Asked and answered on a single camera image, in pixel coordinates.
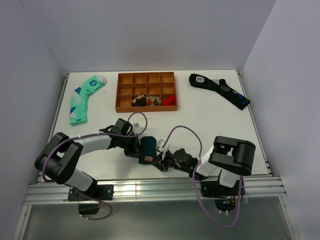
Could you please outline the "dark green reindeer sock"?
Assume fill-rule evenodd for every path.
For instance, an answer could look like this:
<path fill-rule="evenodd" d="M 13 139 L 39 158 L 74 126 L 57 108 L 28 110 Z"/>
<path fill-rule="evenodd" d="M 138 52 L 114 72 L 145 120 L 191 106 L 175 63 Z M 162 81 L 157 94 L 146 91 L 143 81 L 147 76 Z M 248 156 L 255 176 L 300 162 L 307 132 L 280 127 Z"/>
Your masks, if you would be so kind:
<path fill-rule="evenodd" d="M 138 159 L 139 164 L 150 165 L 154 162 L 157 156 L 156 144 L 157 141 L 153 136 L 144 136 L 140 139 L 141 155 Z"/>

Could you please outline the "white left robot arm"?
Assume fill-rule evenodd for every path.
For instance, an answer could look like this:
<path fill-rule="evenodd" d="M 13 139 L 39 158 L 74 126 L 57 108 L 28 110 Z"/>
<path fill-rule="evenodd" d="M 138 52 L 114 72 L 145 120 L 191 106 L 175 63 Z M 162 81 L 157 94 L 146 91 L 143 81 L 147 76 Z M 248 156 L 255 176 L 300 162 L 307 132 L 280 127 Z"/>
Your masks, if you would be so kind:
<path fill-rule="evenodd" d="M 98 188 L 95 179 L 77 169 L 82 155 L 121 148 L 127 157 L 138 158 L 140 144 L 133 125 L 119 118 L 114 125 L 100 129 L 97 133 L 70 137 L 56 133 L 35 160 L 34 166 L 59 185 L 68 185 L 79 190 L 86 200 L 96 197 Z"/>

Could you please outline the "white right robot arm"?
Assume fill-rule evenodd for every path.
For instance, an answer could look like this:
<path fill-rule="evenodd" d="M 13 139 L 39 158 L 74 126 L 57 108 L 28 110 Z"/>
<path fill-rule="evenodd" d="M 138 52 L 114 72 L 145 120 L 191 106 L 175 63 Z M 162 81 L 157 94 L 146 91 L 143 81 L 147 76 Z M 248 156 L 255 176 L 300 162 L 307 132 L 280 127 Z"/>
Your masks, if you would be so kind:
<path fill-rule="evenodd" d="M 199 159 L 183 148 L 174 153 L 162 148 L 151 164 L 162 172 L 171 168 L 188 173 L 195 181 L 207 179 L 220 168 L 216 189 L 220 194 L 227 195 L 240 177 L 252 174 L 255 151 L 256 146 L 250 141 L 217 136 L 211 148 Z"/>

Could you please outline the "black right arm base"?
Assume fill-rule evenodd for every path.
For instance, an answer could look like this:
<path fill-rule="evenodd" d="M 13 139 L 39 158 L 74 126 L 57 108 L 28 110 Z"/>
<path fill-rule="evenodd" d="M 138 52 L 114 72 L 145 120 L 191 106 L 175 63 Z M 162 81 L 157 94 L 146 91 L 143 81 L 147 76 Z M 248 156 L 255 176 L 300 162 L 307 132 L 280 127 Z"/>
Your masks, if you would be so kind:
<path fill-rule="evenodd" d="M 206 178 L 201 178 L 200 185 L 201 196 L 214 199 L 215 207 L 225 213 L 232 212 L 236 209 L 236 197 L 239 195 L 239 190 L 241 200 L 246 193 L 244 179 L 242 177 L 236 180 L 235 185 L 231 188 L 220 185 L 217 180 L 206 180 Z"/>

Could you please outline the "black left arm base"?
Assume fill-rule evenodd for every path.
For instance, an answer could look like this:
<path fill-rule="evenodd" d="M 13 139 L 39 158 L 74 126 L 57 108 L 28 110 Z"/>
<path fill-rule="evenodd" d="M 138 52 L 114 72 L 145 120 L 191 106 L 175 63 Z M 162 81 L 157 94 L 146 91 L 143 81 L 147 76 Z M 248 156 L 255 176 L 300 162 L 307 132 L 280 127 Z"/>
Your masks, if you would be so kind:
<path fill-rule="evenodd" d="M 87 191 L 75 187 L 69 188 L 67 200 L 78 202 L 78 213 L 82 216 L 96 215 L 102 206 L 107 206 L 106 201 L 113 199 L 114 186 L 112 184 L 96 184 Z"/>

